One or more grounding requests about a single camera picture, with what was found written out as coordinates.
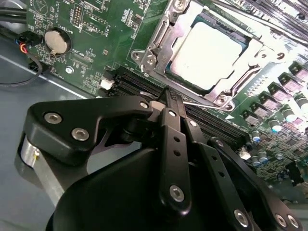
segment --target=integrated circuit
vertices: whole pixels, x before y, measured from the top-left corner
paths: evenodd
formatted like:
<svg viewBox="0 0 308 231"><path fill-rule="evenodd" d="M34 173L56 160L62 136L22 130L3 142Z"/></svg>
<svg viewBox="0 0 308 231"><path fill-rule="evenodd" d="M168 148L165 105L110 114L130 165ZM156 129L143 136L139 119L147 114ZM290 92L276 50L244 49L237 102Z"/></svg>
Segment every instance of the integrated circuit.
<svg viewBox="0 0 308 231"><path fill-rule="evenodd" d="M289 141L287 141L287 144L289 144L290 146L295 145L296 143L297 141L294 139L290 139Z"/></svg>

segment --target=gray metal surface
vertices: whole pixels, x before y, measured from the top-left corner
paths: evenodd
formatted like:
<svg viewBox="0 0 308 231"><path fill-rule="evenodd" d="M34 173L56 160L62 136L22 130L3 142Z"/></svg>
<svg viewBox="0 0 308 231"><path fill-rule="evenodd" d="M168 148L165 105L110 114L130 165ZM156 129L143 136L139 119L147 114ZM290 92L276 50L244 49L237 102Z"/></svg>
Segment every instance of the gray metal surface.
<svg viewBox="0 0 308 231"><path fill-rule="evenodd" d="M26 80L32 76L26 68L26 57L14 44L0 39L0 82ZM68 84L48 77L19 88L0 88L0 230L2 231L42 231L54 211L48 195L33 183L22 178L15 167L15 157L19 145L27 109L37 102L55 100L75 100L89 95ZM94 172L103 166L125 156L138 145L129 149L107 151L90 159L88 171Z"/></svg>

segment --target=capacitor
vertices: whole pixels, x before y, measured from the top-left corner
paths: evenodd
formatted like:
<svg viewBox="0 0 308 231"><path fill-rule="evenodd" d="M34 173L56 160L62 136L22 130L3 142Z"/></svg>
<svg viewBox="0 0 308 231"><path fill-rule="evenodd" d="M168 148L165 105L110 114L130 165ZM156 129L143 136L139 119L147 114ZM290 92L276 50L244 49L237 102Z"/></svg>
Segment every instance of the capacitor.
<svg viewBox="0 0 308 231"><path fill-rule="evenodd" d="M265 151L258 152L258 156L261 163L266 163L269 160Z"/></svg>
<svg viewBox="0 0 308 231"><path fill-rule="evenodd" d="M259 134L259 132L258 131L252 131L251 132L251 136L252 136L252 140L254 141L254 142L260 142L261 141L261 139L260 139L260 134Z"/></svg>
<svg viewBox="0 0 308 231"><path fill-rule="evenodd" d="M277 153L275 157L277 160L282 160L284 158L282 153Z"/></svg>
<svg viewBox="0 0 308 231"><path fill-rule="evenodd" d="M273 132L280 132L282 127L277 119L271 120L269 126Z"/></svg>
<svg viewBox="0 0 308 231"><path fill-rule="evenodd" d="M259 157L258 156L253 156L251 157L251 162L252 162L252 165L257 167L261 164L261 162L259 161Z"/></svg>
<svg viewBox="0 0 308 231"><path fill-rule="evenodd" d="M297 116L290 108L285 109L282 114L287 122L294 122L297 119Z"/></svg>
<svg viewBox="0 0 308 231"><path fill-rule="evenodd" d="M305 97L299 98L296 103L304 113L308 112L308 100Z"/></svg>

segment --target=black bracket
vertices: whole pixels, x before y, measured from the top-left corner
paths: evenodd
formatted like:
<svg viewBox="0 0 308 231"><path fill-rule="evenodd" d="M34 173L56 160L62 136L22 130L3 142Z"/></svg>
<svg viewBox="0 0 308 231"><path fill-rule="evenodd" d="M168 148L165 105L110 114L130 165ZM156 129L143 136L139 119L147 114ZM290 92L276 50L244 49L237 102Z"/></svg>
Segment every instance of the black bracket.
<svg viewBox="0 0 308 231"><path fill-rule="evenodd" d="M37 103L28 110L24 133L26 150L44 152L70 167L86 164L98 146L142 142L143 150L149 148L160 156L155 191L164 220L189 217L198 203L192 197L190 158L197 160L199 177L211 182L219 200L215 206L232 229L303 230L291 210L223 140L214 137L206 143L173 89L165 89L150 103L139 96ZM39 161L31 161L38 169Z"/></svg>

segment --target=screw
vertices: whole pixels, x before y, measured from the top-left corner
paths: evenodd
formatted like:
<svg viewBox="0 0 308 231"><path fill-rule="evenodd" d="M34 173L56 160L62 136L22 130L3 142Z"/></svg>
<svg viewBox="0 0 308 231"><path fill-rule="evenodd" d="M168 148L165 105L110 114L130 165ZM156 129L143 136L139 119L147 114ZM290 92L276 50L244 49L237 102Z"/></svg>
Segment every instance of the screw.
<svg viewBox="0 0 308 231"><path fill-rule="evenodd" d="M65 72L68 73L68 74L72 74L72 73L74 73L74 69L71 66L67 66L65 68Z"/></svg>
<svg viewBox="0 0 308 231"><path fill-rule="evenodd" d="M72 136L77 141L86 141L89 138L89 133L82 128L76 128L72 130Z"/></svg>
<svg viewBox="0 0 308 231"><path fill-rule="evenodd" d="M141 107L144 107L144 108L149 108L149 105L147 105L147 104L144 103L144 102L141 102L141 103L140 103L140 106L141 106Z"/></svg>
<svg viewBox="0 0 308 231"><path fill-rule="evenodd" d="M236 209L236 210L234 211L234 215L235 215L235 218L237 219L237 221L238 221L243 227L245 227L245 228L248 227L248 224L249 224L248 219L247 219L247 217L245 216L245 214L244 214L241 210Z"/></svg>
<svg viewBox="0 0 308 231"><path fill-rule="evenodd" d="M223 105L227 101L227 97L225 95L218 96L216 102L220 105Z"/></svg>
<svg viewBox="0 0 308 231"><path fill-rule="evenodd" d="M176 117L177 116L177 114L175 114L175 112L173 112L173 111L169 111L169 114L171 115L171 116L173 116L173 117Z"/></svg>
<svg viewBox="0 0 308 231"><path fill-rule="evenodd" d="M282 160L283 159L283 154L282 153L278 153L275 155L277 160Z"/></svg>
<svg viewBox="0 0 308 231"><path fill-rule="evenodd" d="M153 64L154 64L154 60L153 60L153 59L149 59L149 60L148 60L148 64L149 64L149 65L153 65Z"/></svg>
<svg viewBox="0 0 308 231"><path fill-rule="evenodd" d="M169 193L171 197L173 198L173 200L175 200L176 202L184 201L184 198L185 198L184 192L180 187L176 185L172 185L169 189Z"/></svg>
<svg viewBox="0 0 308 231"><path fill-rule="evenodd" d="M291 224L292 224L295 228L298 228L298 227L299 227L298 222L294 219L294 217L292 217L291 215L288 215L288 218L289 218Z"/></svg>
<svg viewBox="0 0 308 231"><path fill-rule="evenodd" d="M216 143L220 146L223 147L223 143L220 140L216 140Z"/></svg>
<svg viewBox="0 0 308 231"><path fill-rule="evenodd" d="M186 0L174 0L173 6L177 11L184 11L186 9Z"/></svg>
<svg viewBox="0 0 308 231"><path fill-rule="evenodd" d="M134 57L135 60L140 59L140 55L138 53L133 53L133 57Z"/></svg>
<svg viewBox="0 0 308 231"><path fill-rule="evenodd" d="M285 222L285 220L283 219L282 216L280 216L279 214L275 215L276 220L278 221L278 223L283 226L283 227L287 227L287 222Z"/></svg>
<svg viewBox="0 0 308 231"><path fill-rule="evenodd" d="M50 124L59 124L62 122L61 116L54 112L46 113L44 119Z"/></svg>
<svg viewBox="0 0 308 231"><path fill-rule="evenodd" d="M37 156L39 156L39 150L38 149L36 149L35 151L34 151L34 155L37 157Z"/></svg>
<svg viewBox="0 0 308 231"><path fill-rule="evenodd" d="M195 127L195 128L198 126L198 125L197 125L197 123L196 123L196 122L194 122L194 121L192 121L192 120L191 120L191 121L189 121L189 123L190 123L193 127Z"/></svg>

